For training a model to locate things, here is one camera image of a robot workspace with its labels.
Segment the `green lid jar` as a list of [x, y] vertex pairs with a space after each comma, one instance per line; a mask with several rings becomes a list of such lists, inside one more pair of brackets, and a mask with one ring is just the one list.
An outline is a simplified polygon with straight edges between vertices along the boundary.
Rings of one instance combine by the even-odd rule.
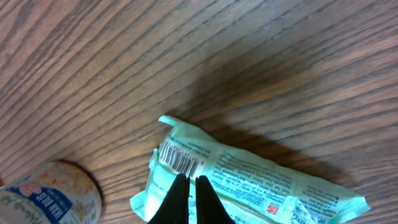
[[3, 224], [95, 224], [102, 208], [94, 179], [71, 162], [42, 164], [1, 187]]

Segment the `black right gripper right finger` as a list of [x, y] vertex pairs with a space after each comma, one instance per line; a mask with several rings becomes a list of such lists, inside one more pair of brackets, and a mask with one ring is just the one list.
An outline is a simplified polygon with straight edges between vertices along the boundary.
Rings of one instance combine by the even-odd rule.
[[198, 224], [234, 224], [206, 176], [195, 179], [195, 193]]

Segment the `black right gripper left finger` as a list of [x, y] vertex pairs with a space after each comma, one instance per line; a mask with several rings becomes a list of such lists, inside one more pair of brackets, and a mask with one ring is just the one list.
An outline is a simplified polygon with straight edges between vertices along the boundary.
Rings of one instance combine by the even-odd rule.
[[158, 211], [148, 224], [188, 224], [190, 178], [178, 174]]

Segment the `teal tissue pack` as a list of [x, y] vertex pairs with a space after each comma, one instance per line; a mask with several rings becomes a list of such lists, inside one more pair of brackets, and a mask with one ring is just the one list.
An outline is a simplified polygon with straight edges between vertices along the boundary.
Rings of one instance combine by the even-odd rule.
[[222, 144], [177, 118], [165, 115], [160, 121], [171, 132], [149, 161], [146, 188], [130, 200], [145, 221], [178, 174], [207, 177], [236, 223], [345, 223], [369, 210], [366, 199], [350, 189]]

